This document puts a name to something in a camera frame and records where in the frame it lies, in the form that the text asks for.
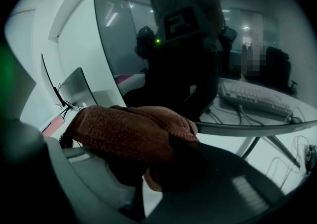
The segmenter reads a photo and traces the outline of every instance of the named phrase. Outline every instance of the ceiling light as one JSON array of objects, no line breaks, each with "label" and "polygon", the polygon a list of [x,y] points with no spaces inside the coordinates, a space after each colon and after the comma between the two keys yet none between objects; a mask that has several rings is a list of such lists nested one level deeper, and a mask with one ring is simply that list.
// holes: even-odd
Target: ceiling light
[{"label": "ceiling light", "polygon": [[106,25],[106,27],[110,26],[110,24],[113,22],[114,18],[115,18],[117,15],[118,15],[118,13],[115,12],[115,13],[111,16],[111,18],[110,18],[108,24]]}]

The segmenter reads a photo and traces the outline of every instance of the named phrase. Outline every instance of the keyboard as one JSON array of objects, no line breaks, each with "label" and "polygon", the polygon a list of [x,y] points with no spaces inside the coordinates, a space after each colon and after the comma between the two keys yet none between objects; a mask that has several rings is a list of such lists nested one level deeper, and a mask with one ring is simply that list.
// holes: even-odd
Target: keyboard
[{"label": "keyboard", "polygon": [[288,104],[282,101],[269,89],[257,89],[240,84],[238,81],[221,81],[219,83],[220,96],[234,105],[241,105],[244,109],[256,109],[275,115],[287,117],[291,112]]}]

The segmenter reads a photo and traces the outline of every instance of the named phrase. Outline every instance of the computer mouse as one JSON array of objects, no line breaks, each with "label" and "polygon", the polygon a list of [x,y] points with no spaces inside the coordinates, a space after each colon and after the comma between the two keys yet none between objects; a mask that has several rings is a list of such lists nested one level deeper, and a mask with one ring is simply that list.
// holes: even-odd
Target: computer mouse
[{"label": "computer mouse", "polygon": [[302,120],[297,116],[292,117],[290,124],[297,124],[297,123],[302,123]]}]

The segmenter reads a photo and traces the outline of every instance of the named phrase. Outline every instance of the brown cloth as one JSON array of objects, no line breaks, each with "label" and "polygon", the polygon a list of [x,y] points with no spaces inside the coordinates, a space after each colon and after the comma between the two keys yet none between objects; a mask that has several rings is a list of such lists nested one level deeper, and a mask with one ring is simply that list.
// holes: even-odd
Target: brown cloth
[{"label": "brown cloth", "polygon": [[91,106],[79,111],[61,136],[60,144],[62,148],[72,147],[74,139],[116,157],[118,163],[128,164],[128,172],[133,170],[131,165],[140,165],[144,169],[138,175],[147,170],[145,179],[149,187],[161,191],[161,183],[167,176],[164,169],[175,163],[173,144],[198,142],[196,134],[197,127],[192,121],[164,107]]}]

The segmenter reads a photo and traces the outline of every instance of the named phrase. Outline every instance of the towel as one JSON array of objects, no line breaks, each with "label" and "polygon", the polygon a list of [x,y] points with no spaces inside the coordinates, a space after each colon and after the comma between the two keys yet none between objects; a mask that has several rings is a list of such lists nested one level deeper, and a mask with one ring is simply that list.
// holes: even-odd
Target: towel
[{"label": "towel", "polygon": [[165,191],[183,187],[182,179],[192,180],[190,172],[176,174],[199,160],[196,134],[192,121],[164,107],[91,106],[79,111],[59,142],[67,148],[74,139],[101,151],[111,160],[115,176],[126,185],[144,175],[152,190]]}]

